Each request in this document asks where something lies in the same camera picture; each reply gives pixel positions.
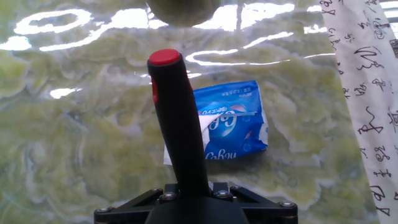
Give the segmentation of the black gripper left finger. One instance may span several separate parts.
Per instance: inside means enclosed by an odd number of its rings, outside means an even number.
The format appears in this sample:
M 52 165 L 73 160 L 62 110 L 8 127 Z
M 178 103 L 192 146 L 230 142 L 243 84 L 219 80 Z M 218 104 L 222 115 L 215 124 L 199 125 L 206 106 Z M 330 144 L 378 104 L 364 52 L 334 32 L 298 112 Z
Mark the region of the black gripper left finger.
M 166 184 L 164 189 L 150 189 L 118 207 L 96 209 L 94 223 L 145 223 L 150 212 L 161 204 L 160 196 L 170 192 L 179 196 L 178 185 Z

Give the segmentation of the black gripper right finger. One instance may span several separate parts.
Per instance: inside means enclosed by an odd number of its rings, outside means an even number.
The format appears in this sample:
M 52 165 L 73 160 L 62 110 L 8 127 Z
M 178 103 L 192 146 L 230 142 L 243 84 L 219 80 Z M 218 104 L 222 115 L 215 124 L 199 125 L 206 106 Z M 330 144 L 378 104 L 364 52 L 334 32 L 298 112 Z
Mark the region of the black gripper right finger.
M 226 182 L 210 182 L 210 190 L 214 198 L 240 208 L 248 223 L 298 223 L 298 206 L 291 201 L 273 202 L 242 186 L 228 187 Z

